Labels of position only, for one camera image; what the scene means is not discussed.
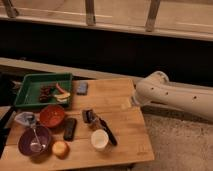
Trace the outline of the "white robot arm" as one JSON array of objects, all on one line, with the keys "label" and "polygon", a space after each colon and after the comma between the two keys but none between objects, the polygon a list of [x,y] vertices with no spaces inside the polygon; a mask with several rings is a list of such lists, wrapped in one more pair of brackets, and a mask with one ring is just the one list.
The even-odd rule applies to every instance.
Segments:
[{"label": "white robot arm", "polygon": [[132,99],[137,106],[159,102],[213,122],[213,88],[172,83],[162,71],[141,79],[136,84]]}]

